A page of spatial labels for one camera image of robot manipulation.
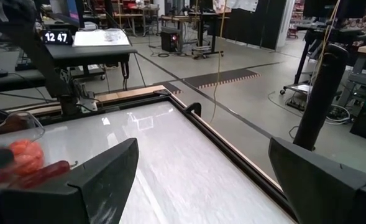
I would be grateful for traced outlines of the clear plastic bin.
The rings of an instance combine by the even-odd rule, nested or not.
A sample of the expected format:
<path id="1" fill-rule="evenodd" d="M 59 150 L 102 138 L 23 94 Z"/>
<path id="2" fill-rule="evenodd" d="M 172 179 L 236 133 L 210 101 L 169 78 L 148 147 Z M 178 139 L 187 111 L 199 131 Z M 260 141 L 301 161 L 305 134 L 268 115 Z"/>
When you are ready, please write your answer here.
<path id="1" fill-rule="evenodd" d="M 9 148 L 9 145 L 21 139 L 37 141 L 45 134 L 45 129 L 32 114 L 28 112 L 11 113 L 0 123 L 0 147 Z M 8 185 L 19 177 L 12 171 L 14 161 L 0 169 L 0 186 Z"/>

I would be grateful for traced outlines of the red chili pepper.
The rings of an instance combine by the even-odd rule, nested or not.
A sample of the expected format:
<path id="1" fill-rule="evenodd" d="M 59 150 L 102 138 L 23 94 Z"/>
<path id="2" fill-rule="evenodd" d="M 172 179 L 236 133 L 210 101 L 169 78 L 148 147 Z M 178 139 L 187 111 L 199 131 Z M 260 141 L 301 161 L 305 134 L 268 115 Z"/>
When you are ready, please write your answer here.
<path id="1" fill-rule="evenodd" d="M 9 187 L 18 189 L 31 189 L 53 177 L 64 174 L 69 170 L 70 164 L 68 161 L 58 161 L 25 177 L 19 177 L 13 181 Z"/>

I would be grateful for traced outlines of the black desk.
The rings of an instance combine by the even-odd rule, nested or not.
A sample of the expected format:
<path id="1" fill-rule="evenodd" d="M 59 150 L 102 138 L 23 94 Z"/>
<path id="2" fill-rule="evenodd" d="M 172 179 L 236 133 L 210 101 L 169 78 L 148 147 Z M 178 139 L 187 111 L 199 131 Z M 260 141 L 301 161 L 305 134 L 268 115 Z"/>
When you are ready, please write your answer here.
<path id="1" fill-rule="evenodd" d="M 78 67 L 94 64 L 121 65 L 122 87 L 127 90 L 130 77 L 130 54 L 137 51 L 130 45 L 72 47 L 70 45 L 46 45 L 56 67 Z"/>

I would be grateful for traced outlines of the black computer tower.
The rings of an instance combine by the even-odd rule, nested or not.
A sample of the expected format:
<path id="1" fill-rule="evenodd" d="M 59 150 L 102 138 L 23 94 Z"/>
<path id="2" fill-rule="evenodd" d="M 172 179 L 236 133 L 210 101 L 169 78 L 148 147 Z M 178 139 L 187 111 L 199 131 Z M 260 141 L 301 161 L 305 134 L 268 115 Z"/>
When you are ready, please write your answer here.
<path id="1" fill-rule="evenodd" d="M 180 36 L 181 32 L 179 29 L 162 27 L 160 33 L 162 50 L 166 52 L 180 52 Z"/>

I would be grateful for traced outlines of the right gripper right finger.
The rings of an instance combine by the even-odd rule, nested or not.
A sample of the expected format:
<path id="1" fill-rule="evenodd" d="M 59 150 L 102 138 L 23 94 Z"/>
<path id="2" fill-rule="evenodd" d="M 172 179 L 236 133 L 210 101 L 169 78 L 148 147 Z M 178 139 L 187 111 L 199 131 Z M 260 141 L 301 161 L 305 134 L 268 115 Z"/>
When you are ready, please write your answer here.
<path id="1" fill-rule="evenodd" d="M 365 180 L 280 138 L 271 138 L 268 155 L 299 224 L 365 224 Z"/>

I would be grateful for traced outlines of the monitor with blue screen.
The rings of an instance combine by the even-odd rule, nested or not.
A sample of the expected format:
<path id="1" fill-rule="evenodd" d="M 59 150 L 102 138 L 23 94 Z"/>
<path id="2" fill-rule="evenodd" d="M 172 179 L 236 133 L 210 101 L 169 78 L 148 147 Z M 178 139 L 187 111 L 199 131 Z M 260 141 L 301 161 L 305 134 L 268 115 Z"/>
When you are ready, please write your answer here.
<path id="1" fill-rule="evenodd" d="M 84 8 L 82 0 L 49 0 L 52 15 L 78 28 L 84 28 Z"/>

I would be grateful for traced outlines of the black partition wall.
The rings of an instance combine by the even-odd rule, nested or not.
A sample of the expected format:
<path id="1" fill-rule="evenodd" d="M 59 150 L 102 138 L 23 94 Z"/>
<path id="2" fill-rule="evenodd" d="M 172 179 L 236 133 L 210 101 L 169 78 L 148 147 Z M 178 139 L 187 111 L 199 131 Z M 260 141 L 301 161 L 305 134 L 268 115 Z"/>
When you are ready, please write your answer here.
<path id="1" fill-rule="evenodd" d="M 255 12 L 233 9 L 227 14 L 223 37 L 275 50 L 287 0 L 258 0 Z"/>

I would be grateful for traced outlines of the white board on desk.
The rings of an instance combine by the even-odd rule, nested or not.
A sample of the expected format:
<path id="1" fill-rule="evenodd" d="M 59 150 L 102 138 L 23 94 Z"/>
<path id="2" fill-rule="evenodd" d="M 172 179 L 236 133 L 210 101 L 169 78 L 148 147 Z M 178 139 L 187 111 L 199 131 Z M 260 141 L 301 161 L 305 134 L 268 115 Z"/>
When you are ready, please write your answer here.
<path id="1" fill-rule="evenodd" d="M 74 47 L 98 47 L 130 45 L 126 33 L 121 29 L 78 31 L 73 41 Z"/>

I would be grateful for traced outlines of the black digital clock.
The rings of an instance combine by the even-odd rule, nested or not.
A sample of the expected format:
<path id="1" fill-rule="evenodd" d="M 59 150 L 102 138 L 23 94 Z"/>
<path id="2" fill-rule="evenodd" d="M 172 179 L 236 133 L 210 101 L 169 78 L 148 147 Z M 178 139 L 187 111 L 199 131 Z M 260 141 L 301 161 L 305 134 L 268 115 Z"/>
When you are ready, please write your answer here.
<path id="1" fill-rule="evenodd" d="M 68 29 L 44 30 L 42 42 L 50 45 L 71 45 L 73 38 Z"/>

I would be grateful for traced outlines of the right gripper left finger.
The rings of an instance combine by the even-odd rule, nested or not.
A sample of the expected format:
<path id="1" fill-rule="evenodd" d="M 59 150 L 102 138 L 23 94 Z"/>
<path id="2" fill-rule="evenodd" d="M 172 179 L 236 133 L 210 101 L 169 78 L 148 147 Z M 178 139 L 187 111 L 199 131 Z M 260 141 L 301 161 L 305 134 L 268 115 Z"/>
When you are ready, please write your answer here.
<path id="1" fill-rule="evenodd" d="M 77 190 L 67 224 L 119 224 L 139 160 L 136 138 L 129 138 L 73 171 L 68 186 Z"/>

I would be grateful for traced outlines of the wooden table edge strip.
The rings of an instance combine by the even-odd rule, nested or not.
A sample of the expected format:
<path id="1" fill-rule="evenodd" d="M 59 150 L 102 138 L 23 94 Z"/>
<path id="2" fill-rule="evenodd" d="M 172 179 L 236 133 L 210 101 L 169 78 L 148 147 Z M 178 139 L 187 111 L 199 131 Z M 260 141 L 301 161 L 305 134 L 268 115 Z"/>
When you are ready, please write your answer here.
<path id="1" fill-rule="evenodd" d="M 72 119 L 86 118 L 89 116 L 120 111 L 131 107 L 146 105 L 148 103 L 157 103 L 167 100 L 172 95 L 173 94 L 164 86 L 158 85 L 99 95 L 98 101 L 96 102 L 99 106 L 97 111 L 89 111 L 87 113 L 72 116 L 64 115 L 59 103 L 39 103 L 36 105 L 18 106 L 7 109 L 6 112 L 11 114 L 13 112 L 21 113 L 26 111 L 38 118 L 39 121 L 44 122 L 45 125 L 48 125 Z"/>

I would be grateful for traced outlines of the black cylindrical post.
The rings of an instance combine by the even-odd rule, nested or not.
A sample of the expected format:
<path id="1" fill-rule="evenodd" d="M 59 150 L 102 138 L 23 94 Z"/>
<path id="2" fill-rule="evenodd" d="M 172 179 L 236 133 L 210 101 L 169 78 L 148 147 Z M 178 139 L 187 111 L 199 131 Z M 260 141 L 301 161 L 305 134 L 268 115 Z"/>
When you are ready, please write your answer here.
<path id="1" fill-rule="evenodd" d="M 325 48 L 309 101 L 293 140 L 294 144 L 309 151 L 314 150 L 319 132 L 345 72 L 348 56 L 346 49 L 338 45 L 329 44 Z"/>

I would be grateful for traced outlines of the black floor mat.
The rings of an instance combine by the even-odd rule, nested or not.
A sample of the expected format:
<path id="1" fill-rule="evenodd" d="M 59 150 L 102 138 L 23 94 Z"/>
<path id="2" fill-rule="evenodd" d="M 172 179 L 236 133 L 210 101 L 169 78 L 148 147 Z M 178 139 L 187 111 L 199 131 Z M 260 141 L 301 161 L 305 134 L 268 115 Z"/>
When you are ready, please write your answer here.
<path id="1" fill-rule="evenodd" d="M 197 89 L 202 89 L 232 82 L 240 82 L 260 76 L 261 74 L 253 72 L 249 69 L 238 69 L 219 73 L 210 73 L 196 77 L 189 77 L 185 78 L 184 81 Z"/>

